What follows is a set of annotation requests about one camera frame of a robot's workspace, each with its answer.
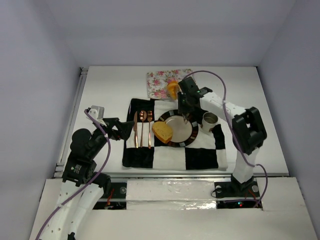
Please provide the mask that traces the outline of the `orange striped croissant bread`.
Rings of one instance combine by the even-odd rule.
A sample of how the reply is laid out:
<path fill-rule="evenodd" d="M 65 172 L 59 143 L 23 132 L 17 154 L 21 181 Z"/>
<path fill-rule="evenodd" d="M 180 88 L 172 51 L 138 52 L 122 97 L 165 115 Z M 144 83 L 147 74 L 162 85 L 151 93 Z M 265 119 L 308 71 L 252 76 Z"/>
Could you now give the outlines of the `orange striped croissant bread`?
<path fill-rule="evenodd" d="M 167 86 L 167 93 L 172 100 L 178 99 L 178 92 L 180 91 L 179 82 L 177 80 L 171 80 Z"/>

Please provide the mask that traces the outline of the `yellow bread slice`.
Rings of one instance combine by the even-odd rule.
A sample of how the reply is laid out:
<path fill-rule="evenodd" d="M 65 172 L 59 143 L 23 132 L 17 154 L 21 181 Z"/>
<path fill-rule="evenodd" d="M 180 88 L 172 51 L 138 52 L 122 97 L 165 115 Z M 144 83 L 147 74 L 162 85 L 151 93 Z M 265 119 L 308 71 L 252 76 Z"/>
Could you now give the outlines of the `yellow bread slice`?
<path fill-rule="evenodd" d="M 173 129 L 165 121 L 156 121 L 153 123 L 152 132 L 162 143 L 167 144 L 173 137 Z"/>

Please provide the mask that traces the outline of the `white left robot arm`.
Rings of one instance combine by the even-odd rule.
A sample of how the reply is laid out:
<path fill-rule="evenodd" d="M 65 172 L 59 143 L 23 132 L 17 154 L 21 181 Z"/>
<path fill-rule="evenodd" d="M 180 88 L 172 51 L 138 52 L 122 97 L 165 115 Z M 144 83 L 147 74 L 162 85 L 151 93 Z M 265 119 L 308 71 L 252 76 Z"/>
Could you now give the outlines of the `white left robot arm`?
<path fill-rule="evenodd" d="M 112 194 L 111 177 L 96 170 L 94 158 L 111 140 L 128 140 L 135 123 L 118 118 L 90 120 L 96 127 L 93 132 L 81 128 L 72 134 L 55 209 L 41 226 L 37 240 L 76 240 L 98 200 Z"/>

